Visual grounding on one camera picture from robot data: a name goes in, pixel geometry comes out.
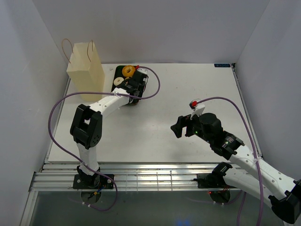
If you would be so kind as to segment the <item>white glazed donut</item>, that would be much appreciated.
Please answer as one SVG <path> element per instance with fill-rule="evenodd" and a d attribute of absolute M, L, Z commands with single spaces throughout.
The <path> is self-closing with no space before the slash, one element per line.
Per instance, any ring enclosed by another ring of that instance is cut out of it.
<path fill-rule="evenodd" d="M 113 85 L 117 87 L 117 86 L 120 85 L 123 81 L 124 81 L 124 78 L 123 78 L 123 77 L 117 77 L 117 78 L 114 79 Z"/>

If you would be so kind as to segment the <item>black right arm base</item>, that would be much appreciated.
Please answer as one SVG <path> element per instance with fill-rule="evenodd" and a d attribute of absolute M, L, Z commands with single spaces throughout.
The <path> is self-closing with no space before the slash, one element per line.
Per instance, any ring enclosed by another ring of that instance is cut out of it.
<path fill-rule="evenodd" d="M 232 165 L 221 162 L 219 163 L 211 173 L 202 177 L 201 174 L 197 174 L 197 177 L 192 181 L 198 183 L 198 188 L 229 188 L 230 185 L 226 184 L 224 177 L 229 169 L 232 169 Z"/>

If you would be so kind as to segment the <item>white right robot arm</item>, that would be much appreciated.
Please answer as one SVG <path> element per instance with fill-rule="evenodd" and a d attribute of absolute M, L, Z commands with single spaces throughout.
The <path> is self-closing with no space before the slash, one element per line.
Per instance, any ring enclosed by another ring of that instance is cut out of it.
<path fill-rule="evenodd" d="M 288 224 L 294 224 L 301 214 L 301 182 L 255 157 L 237 136 L 225 131 L 213 113 L 179 116 L 171 126 L 177 138 L 198 136 L 210 148 L 229 162 L 219 163 L 202 179 L 209 186 L 233 186 L 263 199 L 274 214 Z"/>

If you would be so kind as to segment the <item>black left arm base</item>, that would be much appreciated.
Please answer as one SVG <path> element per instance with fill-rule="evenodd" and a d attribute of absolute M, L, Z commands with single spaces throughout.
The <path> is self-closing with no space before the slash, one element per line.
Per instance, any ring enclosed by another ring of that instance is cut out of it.
<path fill-rule="evenodd" d="M 74 176 L 73 189 L 112 189 L 114 187 L 112 180 L 114 174 L 105 174 L 109 178 L 92 173 L 92 175 L 85 174 L 79 166 L 77 166 L 77 174 Z"/>

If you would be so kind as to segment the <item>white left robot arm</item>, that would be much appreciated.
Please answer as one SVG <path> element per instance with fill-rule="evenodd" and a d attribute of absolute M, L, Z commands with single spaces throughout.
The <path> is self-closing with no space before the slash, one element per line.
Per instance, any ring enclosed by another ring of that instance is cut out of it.
<path fill-rule="evenodd" d="M 100 182 L 99 175 L 95 174 L 99 170 L 96 146 L 102 137 L 103 120 L 118 108 L 132 102 L 133 98 L 128 95 L 142 97 L 147 80 L 147 71 L 138 69 L 132 78 L 121 82 L 112 91 L 111 96 L 105 96 L 90 105 L 80 104 L 77 107 L 70 134 L 83 161 L 78 167 L 78 172 L 84 175 L 83 182 L 89 188 L 97 187 Z"/>

